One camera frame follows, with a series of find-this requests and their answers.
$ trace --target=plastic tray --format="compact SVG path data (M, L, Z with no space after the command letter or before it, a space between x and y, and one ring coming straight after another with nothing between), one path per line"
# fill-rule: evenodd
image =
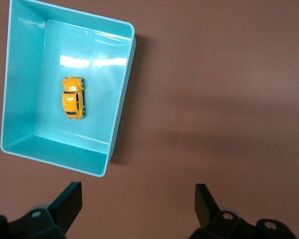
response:
M2 150L103 176L135 47L130 23L35 0L11 0ZM63 111L67 76L84 78L83 119L69 119Z

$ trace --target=toy car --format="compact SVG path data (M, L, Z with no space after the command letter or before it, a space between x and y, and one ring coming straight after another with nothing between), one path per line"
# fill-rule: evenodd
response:
M84 82L81 77L69 76L63 79L63 109L70 119L79 120L84 117Z

